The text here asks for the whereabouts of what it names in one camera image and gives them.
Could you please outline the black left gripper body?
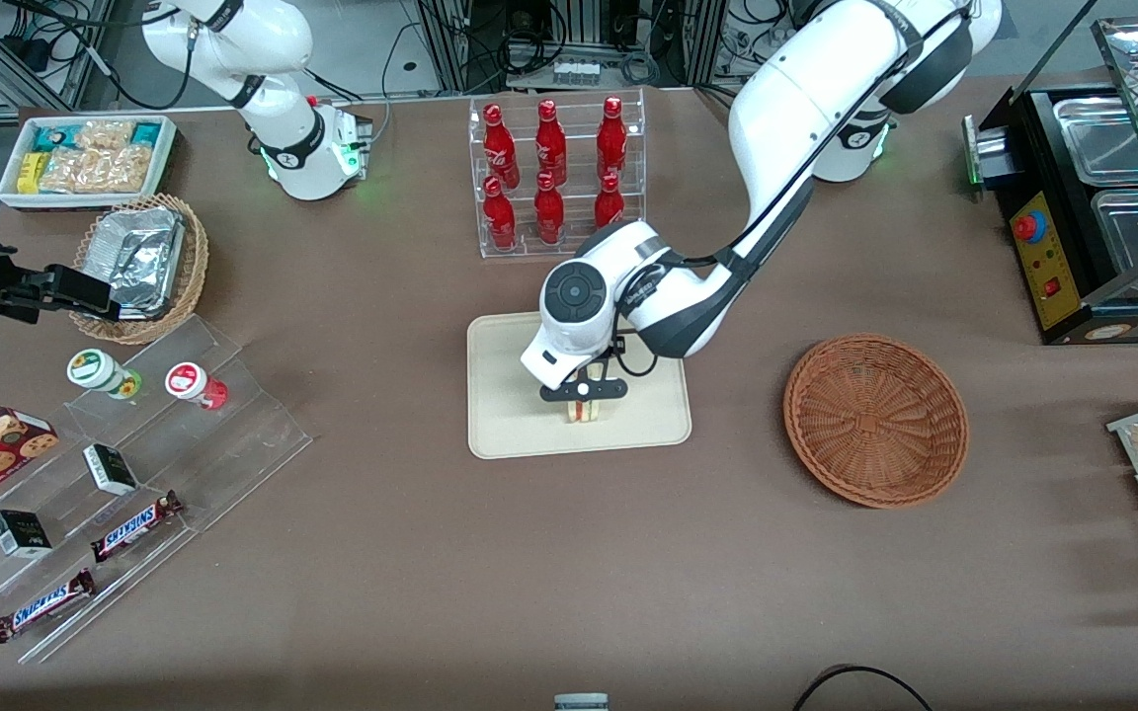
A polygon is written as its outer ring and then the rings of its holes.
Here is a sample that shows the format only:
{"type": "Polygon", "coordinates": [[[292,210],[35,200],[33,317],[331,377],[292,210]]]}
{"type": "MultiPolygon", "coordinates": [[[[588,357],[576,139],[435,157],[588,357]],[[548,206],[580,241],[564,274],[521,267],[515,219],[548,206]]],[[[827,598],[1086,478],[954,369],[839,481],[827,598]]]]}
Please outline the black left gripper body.
{"type": "Polygon", "coordinates": [[[596,402],[622,399],[628,385],[622,378],[609,375],[610,359],[592,359],[575,370],[559,387],[541,387],[541,399],[545,402],[596,402]]]}

